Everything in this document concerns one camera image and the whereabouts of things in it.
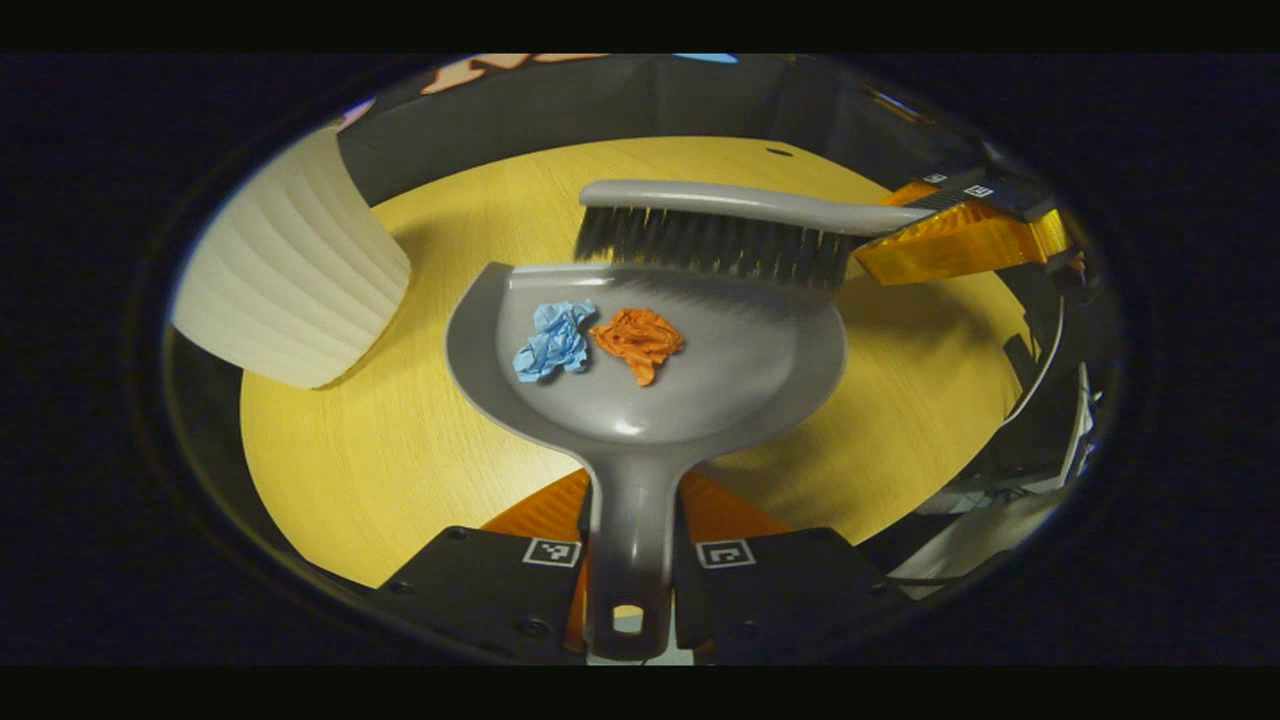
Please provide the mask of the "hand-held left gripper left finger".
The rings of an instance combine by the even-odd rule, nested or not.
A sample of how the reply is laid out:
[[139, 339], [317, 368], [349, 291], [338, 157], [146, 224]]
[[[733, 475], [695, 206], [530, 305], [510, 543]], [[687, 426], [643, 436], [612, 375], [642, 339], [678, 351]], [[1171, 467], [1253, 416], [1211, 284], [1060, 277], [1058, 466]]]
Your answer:
[[425, 639], [503, 662], [581, 666], [590, 501], [579, 469], [479, 528], [447, 527], [370, 605]]

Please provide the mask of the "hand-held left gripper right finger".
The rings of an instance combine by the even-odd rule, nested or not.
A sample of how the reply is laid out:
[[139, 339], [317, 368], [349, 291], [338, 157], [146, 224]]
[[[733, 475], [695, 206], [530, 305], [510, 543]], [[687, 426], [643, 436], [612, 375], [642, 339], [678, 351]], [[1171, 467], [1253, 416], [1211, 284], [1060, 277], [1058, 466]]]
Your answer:
[[696, 473], [680, 483], [675, 641], [696, 661], [817, 661], [893, 611], [884, 574], [829, 527], [790, 529]]

